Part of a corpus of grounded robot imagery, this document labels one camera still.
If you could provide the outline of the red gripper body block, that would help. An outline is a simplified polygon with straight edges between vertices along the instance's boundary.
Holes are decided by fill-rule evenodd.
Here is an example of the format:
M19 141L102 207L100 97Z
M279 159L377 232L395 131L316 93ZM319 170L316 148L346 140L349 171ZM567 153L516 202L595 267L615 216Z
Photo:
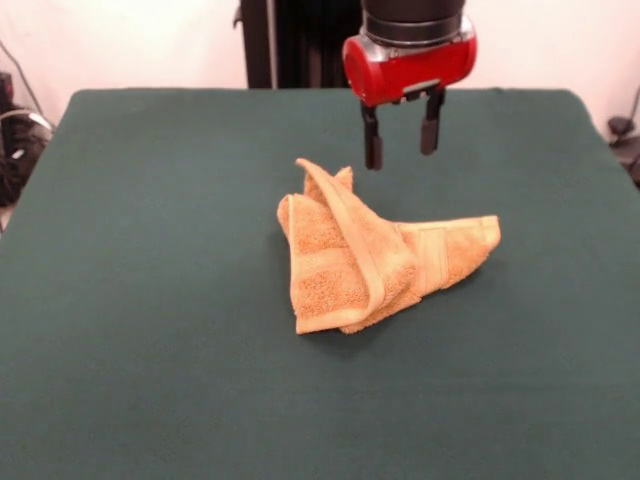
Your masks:
M464 17L459 32L439 45L386 46L360 33L346 39L342 57L351 90L374 107L462 81L475 65L477 47L474 25Z

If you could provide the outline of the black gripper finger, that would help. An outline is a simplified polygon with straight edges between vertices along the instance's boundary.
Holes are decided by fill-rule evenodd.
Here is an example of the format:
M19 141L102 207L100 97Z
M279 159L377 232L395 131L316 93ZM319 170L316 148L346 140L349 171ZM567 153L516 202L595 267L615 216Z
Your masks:
M425 115L421 123L420 151L423 155L431 155L438 148L440 114L444 105L446 90L433 89L429 92Z
M364 124L365 166L369 170L379 171L383 165L383 148L376 107L362 102L361 116Z

